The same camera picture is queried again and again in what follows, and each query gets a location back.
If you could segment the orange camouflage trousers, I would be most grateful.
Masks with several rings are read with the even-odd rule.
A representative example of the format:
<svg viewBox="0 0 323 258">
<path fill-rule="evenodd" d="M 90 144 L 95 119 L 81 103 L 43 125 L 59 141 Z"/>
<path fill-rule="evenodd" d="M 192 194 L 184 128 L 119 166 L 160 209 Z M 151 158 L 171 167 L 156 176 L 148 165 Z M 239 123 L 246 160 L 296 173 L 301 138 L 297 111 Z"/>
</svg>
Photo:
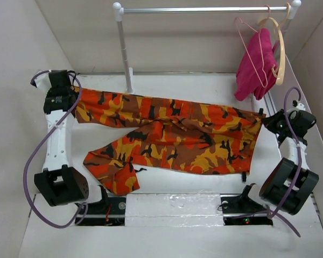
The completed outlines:
<svg viewBox="0 0 323 258">
<path fill-rule="evenodd" d="M 83 89 L 80 123 L 129 128 L 88 152 L 86 169 L 111 193 L 139 189 L 134 165 L 200 175 L 248 174 L 265 118 L 263 111 Z"/>
</svg>

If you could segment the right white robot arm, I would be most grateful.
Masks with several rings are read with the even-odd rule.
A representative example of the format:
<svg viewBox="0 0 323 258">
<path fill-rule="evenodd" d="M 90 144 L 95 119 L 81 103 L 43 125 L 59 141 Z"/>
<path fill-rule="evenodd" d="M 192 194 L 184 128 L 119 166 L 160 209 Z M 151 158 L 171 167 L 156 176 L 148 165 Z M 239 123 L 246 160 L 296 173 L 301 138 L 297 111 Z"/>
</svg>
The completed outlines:
<svg viewBox="0 0 323 258">
<path fill-rule="evenodd" d="M 311 113 L 299 107 L 279 110 L 263 119 L 264 127 L 278 135 L 279 148 L 286 155 L 261 186 L 258 196 L 280 211 L 297 214 L 319 181 L 306 163 L 307 131 L 317 120 Z"/>
</svg>

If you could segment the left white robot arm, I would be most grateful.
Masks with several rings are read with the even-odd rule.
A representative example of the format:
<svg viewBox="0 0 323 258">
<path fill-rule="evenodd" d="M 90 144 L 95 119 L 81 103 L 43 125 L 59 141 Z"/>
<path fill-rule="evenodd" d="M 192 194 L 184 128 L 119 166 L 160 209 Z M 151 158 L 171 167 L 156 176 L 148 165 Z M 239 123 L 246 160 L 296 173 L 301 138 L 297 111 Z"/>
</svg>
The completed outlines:
<svg viewBox="0 0 323 258">
<path fill-rule="evenodd" d="M 46 93 L 43 111 L 48 135 L 42 171 L 34 176 L 35 186 L 50 206 L 87 202 L 97 213 L 109 208 L 103 186 L 91 185 L 72 162 L 71 135 L 79 93 L 72 88 L 72 71 L 47 70 L 32 79 Z"/>
</svg>

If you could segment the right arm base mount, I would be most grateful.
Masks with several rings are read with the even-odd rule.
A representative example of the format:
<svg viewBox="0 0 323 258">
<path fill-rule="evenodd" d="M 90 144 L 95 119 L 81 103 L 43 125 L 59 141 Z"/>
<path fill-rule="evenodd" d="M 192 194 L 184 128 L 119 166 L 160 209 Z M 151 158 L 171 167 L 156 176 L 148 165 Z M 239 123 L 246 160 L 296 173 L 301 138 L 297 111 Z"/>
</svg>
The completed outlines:
<svg viewBox="0 0 323 258">
<path fill-rule="evenodd" d="M 220 195 L 220 200 L 217 210 L 222 213 L 225 226 L 273 225 L 265 208 L 249 197 L 224 194 Z"/>
</svg>

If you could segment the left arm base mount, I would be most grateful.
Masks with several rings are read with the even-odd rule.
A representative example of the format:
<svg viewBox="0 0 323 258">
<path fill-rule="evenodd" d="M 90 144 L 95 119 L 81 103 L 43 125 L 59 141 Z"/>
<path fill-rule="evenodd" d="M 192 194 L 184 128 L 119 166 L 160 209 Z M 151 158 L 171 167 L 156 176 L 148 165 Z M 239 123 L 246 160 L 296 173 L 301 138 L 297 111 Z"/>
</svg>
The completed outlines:
<svg viewBox="0 0 323 258">
<path fill-rule="evenodd" d="M 103 200 L 88 205 L 87 214 L 83 218 L 85 208 L 75 218 L 78 226 L 124 226 L 126 197 L 109 197 L 108 202 Z"/>
</svg>

